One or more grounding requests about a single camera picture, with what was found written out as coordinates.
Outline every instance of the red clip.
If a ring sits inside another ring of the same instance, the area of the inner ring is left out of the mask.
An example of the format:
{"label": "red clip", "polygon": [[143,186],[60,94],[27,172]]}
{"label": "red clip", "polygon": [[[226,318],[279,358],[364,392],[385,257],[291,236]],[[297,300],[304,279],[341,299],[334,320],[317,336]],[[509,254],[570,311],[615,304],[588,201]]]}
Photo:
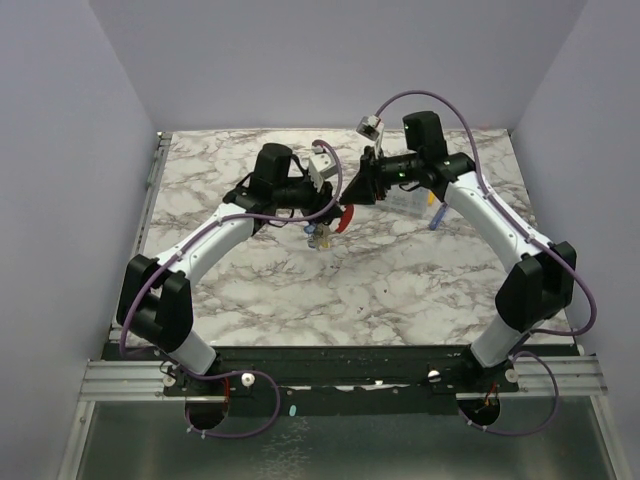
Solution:
{"label": "red clip", "polygon": [[338,228],[336,228],[336,233],[342,233],[347,229],[351,223],[351,219],[353,218],[354,211],[355,208],[353,205],[347,205],[344,207],[344,213],[342,214],[342,217],[340,217],[340,223],[338,224]]}

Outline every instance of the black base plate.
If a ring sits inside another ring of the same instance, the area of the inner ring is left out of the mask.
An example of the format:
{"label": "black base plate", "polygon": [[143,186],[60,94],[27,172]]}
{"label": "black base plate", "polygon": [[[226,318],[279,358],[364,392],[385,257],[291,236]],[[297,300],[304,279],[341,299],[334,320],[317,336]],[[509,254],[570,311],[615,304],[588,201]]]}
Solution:
{"label": "black base plate", "polygon": [[[234,370],[261,370],[280,385],[281,414],[378,415],[428,413],[455,415],[456,393],[485,392],[493,382],[499,391],[516,391],[517,385],[498,369],[476,385],[463,384],[454,373],[464,345],[393,347],[218,347],[218,359],[210,374]],[[528,350],[543,356],[575,356],[572,345],[531,345]],[[117,359],[117,346],[106,346],[105,360]],[[152,352],[137,356],[157,359]],[[438,370],[441,380],[429,383],[427,374]],[[231,416],[269,416],[275,406],[273,389],[264,380],[251,389],[239,377],[231,379]],[[369,389],[376,382],[389,388]],[[350,391],[335,387],[356,386]],[[167,396],[222,395],[221,382],[202,382],[178,373],[178,381],[165,389]]]}

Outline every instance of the purple wall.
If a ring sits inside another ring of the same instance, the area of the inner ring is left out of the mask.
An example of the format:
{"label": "purple wall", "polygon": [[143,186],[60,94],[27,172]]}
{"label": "purple wall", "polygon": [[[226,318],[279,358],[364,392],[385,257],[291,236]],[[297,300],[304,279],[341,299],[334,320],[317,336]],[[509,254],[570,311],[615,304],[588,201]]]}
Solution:
{"label": "purple wall", "polygon": [[355,127],[409,88],[513,128],[585,0],[90,3],[158,128],[193,130]]}
{"label": "purple wall", "polygon": [[[543,230],[569,240],[595,292],[585,339],[602,363],[629,461],[640,475],[640,2],[591,0],[513,140]],[[570,311],[583,324],[582,295]]]}
{"label": "purple wall", "polygon": [[157,142],[84,0],[0,2],[0,478],[52,479]]}

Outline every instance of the blue pen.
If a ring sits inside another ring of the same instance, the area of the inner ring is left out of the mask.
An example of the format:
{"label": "blue pen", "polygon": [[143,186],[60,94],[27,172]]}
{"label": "blue pen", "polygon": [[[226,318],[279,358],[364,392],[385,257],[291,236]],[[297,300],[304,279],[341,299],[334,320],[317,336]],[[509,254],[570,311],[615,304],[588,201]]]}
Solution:
{"label": "blue pen", "polygon": [[442,205],[440,205],[440,208],[431,219],[431,223],[429,224],[430,230],[435,230],[438,228],[438,225],[440,225],[440,222],[442,222],[442,219],[444,218],[445,213],[447,213],[448,208],[449,208],[449,205],[442,202]]}

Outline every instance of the marble table surface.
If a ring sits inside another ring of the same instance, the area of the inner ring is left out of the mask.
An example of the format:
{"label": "marble table surface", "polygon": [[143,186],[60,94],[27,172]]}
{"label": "marble table surface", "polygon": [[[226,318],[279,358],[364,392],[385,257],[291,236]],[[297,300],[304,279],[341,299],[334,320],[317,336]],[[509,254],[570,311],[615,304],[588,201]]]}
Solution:
{"label": "marble table surface", "polygon": [[[534,221],[505,130],[476,132],[484,171],[521,215]],[[470,154],[463,132],[449,151]],[[144,253],[166,250],[206,220],[224,194],[253,170],[267,142],[308,158],[321,138],[337,150],[348,182],[368,143],[349,130],[229,130],[173,136]],[[405,151],[400,131],[385,134],[389,154]],[[196,331],[217,345],[461,344],[495,312],[505,278],[495,254],[456,212],[436,231],[424,219],[356,207],[332,247],[307,246],[302,225],[263,228],[234,248],[193,289]],[[563,315],[547,322],[566,329]],[[558,343],[539,336],[531,342]]]}

